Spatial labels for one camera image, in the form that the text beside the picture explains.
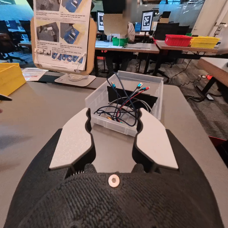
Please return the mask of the red plastic bin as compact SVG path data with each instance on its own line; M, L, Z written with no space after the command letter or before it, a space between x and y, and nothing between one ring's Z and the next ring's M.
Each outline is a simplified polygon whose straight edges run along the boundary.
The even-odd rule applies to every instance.
M188 47L192 38L186 35L167 34L164 42L168 46Z

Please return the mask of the black monitor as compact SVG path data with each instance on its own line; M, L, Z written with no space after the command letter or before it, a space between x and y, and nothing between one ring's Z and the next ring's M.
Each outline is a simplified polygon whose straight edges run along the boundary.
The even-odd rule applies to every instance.
M166 35L186 35L189 27L189 25L179 26L179 23L157 23L153 38L164 41Z

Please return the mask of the white sheet red label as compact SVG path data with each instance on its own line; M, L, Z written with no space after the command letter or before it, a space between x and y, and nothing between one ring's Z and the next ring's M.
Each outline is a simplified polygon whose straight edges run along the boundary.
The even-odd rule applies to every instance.
M39 79L46 72L48 72L48 70L43 70L36 67L27 67L27 68L21 69L21 71L25 78L25 81L39 81Z

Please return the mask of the grey top office desk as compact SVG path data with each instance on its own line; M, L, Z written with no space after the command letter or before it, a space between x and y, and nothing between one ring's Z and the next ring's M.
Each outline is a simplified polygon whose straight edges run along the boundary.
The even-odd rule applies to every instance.
M159 54L159 49L155 44L150 43L135 43L127 44L124 47L114 46L112 42L96 41L95 42L95 58L94 58L94 73L95 76L100 77L98 71L97 57L105 57L111 54L119 56L120 58L139 59L133 53L141 53L142 59L146 60L144 74L147 73L150 57Z

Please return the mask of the wooden document stand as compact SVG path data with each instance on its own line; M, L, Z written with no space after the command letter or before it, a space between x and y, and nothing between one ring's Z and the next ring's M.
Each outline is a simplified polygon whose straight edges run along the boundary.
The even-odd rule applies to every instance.
M120 34L125 36L128 29L128 20L123 14L104 14L103 15L104 33Z

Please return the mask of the group of black office chairs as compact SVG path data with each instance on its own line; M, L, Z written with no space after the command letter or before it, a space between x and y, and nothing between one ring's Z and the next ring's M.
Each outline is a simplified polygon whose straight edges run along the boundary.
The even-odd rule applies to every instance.
M19 60L28 64L27 61L19 57L11 56L10 53L23 51L22 46L19 45L24 39L23 34L27 35L28 40L31 41L31 22L30 21L19 21L24 28L24 32L14 31L11 32L7 28L5 21L0 21L0 60L10 61Z

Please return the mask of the clear plastic bin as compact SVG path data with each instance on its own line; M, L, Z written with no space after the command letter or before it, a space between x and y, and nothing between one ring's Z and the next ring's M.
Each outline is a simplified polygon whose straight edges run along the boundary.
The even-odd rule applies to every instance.
M150 113L160 121L164 87L163 78L125 71L118 71L118 76L128 95L135 90L139 83L143 83L142 88L150 87L149 90L145 91L144 93L152 96L157 96L158 100L154 107L152 107L151 109L146 107L146 110L149 110ZM104 107L101 110L105 111L106 106L108 106L108 104L110 103L108 101L107 86L110 85L108 84L107 80L105 80L105 82L101 86L99 86L91 95L89 95L85 99L85 105L87 108L90 108L91 112L91 124L98 124L116 132L134 137L137 132L137 124L135 126L128 126L125 123L119 123L117 121L109 120L107 118L107 114L101 114L99 116L99 114L96 113L96 111L101 107Z

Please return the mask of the instruction sheet on wooden stand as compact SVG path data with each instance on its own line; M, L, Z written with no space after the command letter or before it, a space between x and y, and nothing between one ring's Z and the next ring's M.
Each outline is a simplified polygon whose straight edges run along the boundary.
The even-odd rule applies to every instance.
M78 86L78 87L88 86L96 78L95 76L89 75L92 72L94 67L96 32L97 32L97 29L95 28L95 22L90 17L86 70L82 70L82 71L74 70L71 72L63 69L44 68L34 62L36 44L35 44L35 30L34 30L34 17L33 17L31 21L31 42L32 42L32 57L33 57L33 62L35 66L39 69L63 73L62 76L55 79L56 83Z

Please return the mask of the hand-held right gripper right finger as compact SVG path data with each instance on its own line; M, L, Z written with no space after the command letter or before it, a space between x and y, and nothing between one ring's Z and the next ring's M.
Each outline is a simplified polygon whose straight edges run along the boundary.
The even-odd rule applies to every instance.
M166 128L144 108L137 110L137 133L132 157L146 173L160 168L178 170L178 164L167 135Z

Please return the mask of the green plastic bin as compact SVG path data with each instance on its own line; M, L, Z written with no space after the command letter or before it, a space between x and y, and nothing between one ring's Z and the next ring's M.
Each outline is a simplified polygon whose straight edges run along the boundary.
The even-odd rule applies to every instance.
M113 46L124 47L128 44L128 38L112 38Z

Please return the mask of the yellow plastic bin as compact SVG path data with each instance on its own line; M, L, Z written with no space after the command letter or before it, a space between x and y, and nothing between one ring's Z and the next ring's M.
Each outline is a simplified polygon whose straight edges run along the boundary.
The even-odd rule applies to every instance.
M0 94L9 96L25 83L18 63L0 63Z
M189 47L213 49L219 41L216 37L198 36L191 39Z

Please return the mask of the black white printed tag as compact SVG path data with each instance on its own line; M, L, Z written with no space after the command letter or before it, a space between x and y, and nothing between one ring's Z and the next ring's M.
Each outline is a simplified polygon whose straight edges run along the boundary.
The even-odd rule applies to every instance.
M104 32L104 23L103 23L103 11L97 11L97 27L99 32Z
M152 21L154 17L154 9L142 11L140 32L149 32L152 28Z

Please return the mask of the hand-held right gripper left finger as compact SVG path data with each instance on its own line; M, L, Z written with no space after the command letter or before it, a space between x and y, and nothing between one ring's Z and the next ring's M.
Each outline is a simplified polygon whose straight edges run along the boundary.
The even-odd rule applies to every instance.
M73 173L83 171L96 157L91 134L90 108L84 108L63 126L49 169L70 168Z

